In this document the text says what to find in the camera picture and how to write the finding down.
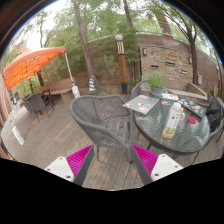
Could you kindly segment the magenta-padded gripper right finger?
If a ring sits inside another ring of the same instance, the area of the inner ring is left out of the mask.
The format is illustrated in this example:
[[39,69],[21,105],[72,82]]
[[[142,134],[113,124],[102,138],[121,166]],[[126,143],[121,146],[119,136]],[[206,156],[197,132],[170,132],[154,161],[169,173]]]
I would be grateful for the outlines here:
[[166,154],[157,155],[136,145],[131,147],[130,152],[144,185],[182,169]]

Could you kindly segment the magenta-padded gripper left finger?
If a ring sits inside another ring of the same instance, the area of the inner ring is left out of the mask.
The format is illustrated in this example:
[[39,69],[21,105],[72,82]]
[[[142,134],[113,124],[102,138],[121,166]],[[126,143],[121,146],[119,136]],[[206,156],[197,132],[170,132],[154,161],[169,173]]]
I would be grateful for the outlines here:
[[87,146],[68,157],[58,157],[45,170],[82,186],[94,156],[94,146]]

